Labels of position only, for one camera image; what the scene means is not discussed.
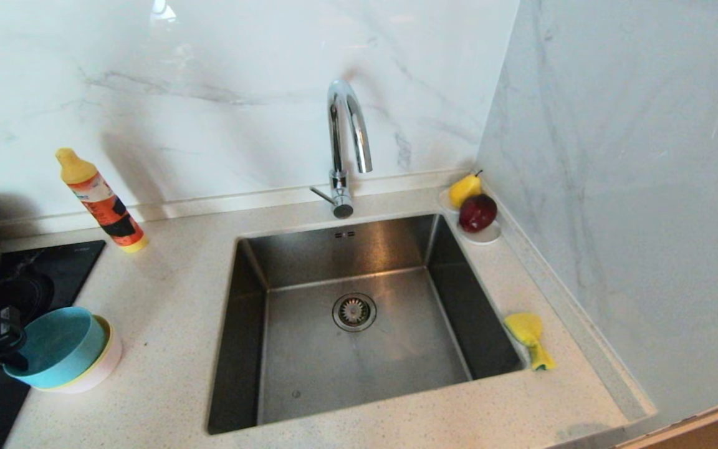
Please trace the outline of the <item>round metal drain strainer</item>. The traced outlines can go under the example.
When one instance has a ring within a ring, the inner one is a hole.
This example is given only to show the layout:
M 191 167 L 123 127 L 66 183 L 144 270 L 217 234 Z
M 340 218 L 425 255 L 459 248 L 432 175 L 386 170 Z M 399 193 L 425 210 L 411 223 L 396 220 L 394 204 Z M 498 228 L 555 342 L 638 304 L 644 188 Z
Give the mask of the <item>round metal drain strainer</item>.
M 339 297 L 332 307 L 334 323 L 345 332 L 362 332 L 374 324 L 377 316 L 375 301 L 360 292 Z

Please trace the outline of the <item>blue plastic bowl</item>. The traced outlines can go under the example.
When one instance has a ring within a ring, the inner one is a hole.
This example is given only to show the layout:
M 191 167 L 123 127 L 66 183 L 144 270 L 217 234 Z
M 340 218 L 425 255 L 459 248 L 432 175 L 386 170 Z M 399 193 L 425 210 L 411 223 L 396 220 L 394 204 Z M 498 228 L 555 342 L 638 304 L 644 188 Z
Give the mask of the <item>blue plastic bowl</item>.
M 82 307 L 48 312 L 25 327 L 26 343 L 17 351 L 25 369 L 5 364 L 6 375 L 35 389 L 54 389 L 75 380 L 98 359 L 107 344 L 103 325 Z

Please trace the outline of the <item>dark red apple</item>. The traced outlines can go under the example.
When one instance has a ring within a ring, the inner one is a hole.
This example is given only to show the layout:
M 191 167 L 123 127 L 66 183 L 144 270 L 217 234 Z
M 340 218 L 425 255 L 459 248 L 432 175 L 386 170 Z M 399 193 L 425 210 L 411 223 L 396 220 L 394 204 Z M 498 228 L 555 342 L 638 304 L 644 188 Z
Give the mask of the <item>dark red apple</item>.
M 488 228 L 498 213 L 495 200 L 486 194 L 467 197 L 459 210 L 459 227 L 467 233 L 478 233 Z

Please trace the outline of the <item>yellow capped dish soap bottle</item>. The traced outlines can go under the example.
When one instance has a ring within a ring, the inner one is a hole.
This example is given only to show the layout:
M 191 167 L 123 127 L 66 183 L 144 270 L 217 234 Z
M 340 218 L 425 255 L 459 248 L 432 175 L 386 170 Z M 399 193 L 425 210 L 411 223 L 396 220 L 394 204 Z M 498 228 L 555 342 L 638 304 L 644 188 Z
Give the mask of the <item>yellow capped dish soap bottle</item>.
M 140 252 L 149 239 L 96 165 L 77 156 L 71 148 L 60 148 L 55 157 L 60 178 L 83 204 L 109 238 L 126 253 Z

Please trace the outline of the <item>stainless steel sink basin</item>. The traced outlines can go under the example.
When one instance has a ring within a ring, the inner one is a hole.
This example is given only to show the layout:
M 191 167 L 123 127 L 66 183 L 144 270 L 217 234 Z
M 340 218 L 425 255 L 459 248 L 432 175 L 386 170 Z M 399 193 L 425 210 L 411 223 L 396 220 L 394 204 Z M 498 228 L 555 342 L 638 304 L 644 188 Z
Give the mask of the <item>stainless steel sink basin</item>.
M 332 319 L 351 292 L 373 325 Z M 239 238 L 210 435 L 522 370 L 524 361 L 442 215 Z

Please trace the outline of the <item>yellow green sponge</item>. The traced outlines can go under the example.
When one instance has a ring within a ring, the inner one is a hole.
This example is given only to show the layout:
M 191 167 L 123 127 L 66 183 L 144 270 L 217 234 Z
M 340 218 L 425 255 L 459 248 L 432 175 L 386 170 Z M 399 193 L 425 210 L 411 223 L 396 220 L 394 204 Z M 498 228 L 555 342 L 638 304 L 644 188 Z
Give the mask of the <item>yellow green sponge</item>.
M 542 320 L 532 313 L 510 314 L 504 319 L 508 331 L 528 352 L 531 370 L 553 370 L 556 363 L 542 345 Z

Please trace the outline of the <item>chrome gooseneck faucet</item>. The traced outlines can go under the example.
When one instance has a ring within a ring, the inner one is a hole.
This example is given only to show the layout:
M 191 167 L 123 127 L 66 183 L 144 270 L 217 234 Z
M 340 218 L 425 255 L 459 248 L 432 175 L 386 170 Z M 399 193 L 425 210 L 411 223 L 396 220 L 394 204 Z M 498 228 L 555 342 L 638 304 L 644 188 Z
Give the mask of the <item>chrome gooseneck faucet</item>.
M 343 118 L 347 120 L 350 128 L 357 170 L 359 173 L 370 173 L 373 171 L 370 137 L 361 105 L 350 83 L 345 79 L 335 79 L 328 86 L 327 93 L 328 136 L 332 160 L 332 168 L 328 174 L 330 194 L 323 193 L 313 186 L 310 187 L 310 191 L 331 205 L 332 213 L 337 219 L 347 219 L 354 211 L 350 185 L 348 185 L 348 172 L 343 166 Z

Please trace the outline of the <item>yellow pear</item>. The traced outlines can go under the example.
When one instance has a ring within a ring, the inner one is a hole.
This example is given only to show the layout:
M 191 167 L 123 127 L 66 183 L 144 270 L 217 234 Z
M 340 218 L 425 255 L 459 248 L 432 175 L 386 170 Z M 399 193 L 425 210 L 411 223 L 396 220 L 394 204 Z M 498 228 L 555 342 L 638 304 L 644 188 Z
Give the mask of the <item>yellow pear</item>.
M 458 210 L 469 197 L 481 195 L 482 184 L 479 178 L 481 173 L 482 170 L 470 173 L 448 188 L 448 202 L 451 208 Z

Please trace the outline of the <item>black induction cooktop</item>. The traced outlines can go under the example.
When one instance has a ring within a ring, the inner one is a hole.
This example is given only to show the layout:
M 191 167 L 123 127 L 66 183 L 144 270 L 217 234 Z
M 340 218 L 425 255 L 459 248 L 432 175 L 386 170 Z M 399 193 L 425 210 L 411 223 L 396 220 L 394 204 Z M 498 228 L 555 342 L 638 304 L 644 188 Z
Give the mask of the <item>black induction cooktop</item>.
M 0 312 L 12 306 L 26 325 L 52 310 L 74 305 L 105 245 L 89 241 L 3 254 Z M 0 368 L 0 449 L 30 391 L 28 384 Z

